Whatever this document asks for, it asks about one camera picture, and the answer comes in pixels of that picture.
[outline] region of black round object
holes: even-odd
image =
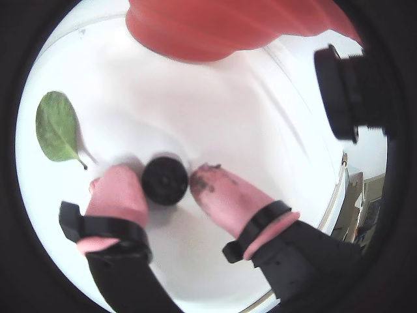
[[[370,56],[364,52],[341,59],[329,45],[315,52],[314,61],[324,108],[337,139],[356,143],[359,126],[395,134],[390,82],[384,77],[385,68],[375,64],[372,51]]]
[[[173,158],[166,156],[155,158],[143,172],[142,188],[153,202],[160,205],[175,205],[187,191],[187,171]]]

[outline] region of black strap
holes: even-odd
[[[65,201],[59,209],[59,224],[65,237],[73,243],[99,236],[149,245],[145,230],[135,222],[108,216],[82,216],[78,205]]]
[[[275,219],[291,211],[281,200],[272,202],[259,210],[246,224],[238,239],[227,243],[223,254],[229,263],[243,260],[243,253],[258,235]]]

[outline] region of red fabric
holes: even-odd
[[[280,35],[327,29],[359,40],[333,0],[130,0],[126,24],[144,46],[185,61],[214,61]]]

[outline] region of white surface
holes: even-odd
[[[57,220],[61,200],[87,206],[89,181],[108,166],[137,166],[136,158],[146,164],[164,152],[178,154],[190,171],[203,162],[221,163],[284,199],[317,227],[338,181],[342,155],[317,86],[312,91],[297,84],[305,88],[306,104],[285,75],[299,75],[298,60],[281,68],[271,58],[271,52],[291,56],[278,41],[268,50],[238,52],[215,63],[177,63],[138,44],[123,18],[108,17],[112,10],[123,12],[126,2],[105,10],[115,2],[100,0],[98,22],[99,11],[92,10],[98,1],[84,1],[63,22],[29,75],[16,130],[22,196],[39,239],[61,271],[108,310],[87,262]],[[83,145],[96,160],[80,152],[87,172],[76,161],[50,162],[38,146],[36,108],[51,90],[65,92],[74,105]],[[152,211],[147,233],[152,269],[187,312],[238,312],[269,290],[250,262],[226,262],[220,251],[230,236],[189,194],[171,214]],[[270,298],[264,305],[274,303]]]
[[[346,38],[337,34],[334,31],[325,31],[316,37],[296,37],[296,36],[281,36],[272,45],[277,44],[279,58],[287,65],[291,72],[291,81],[296,86],[301,97],[307,104],[317,130],[323,136],[324,142],[332,159],[334,175],[338,177],[340,169],[340,160],[342,155],[339,154],[340,143],[335,144],[335,137],[330,128],[326,112],[324,110],[323,102],[314,66],[314,51],[327,48],[329,44],[336,47],[340,57],[345,58],[349,55],[362,54],[360,45],[352,39]]]

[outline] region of green leaf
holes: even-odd
[[[76,159],[87,169],[78,156],[76,114],[65,94],[51,91],[43,96],[36,111],[36,136],[51,161]]]

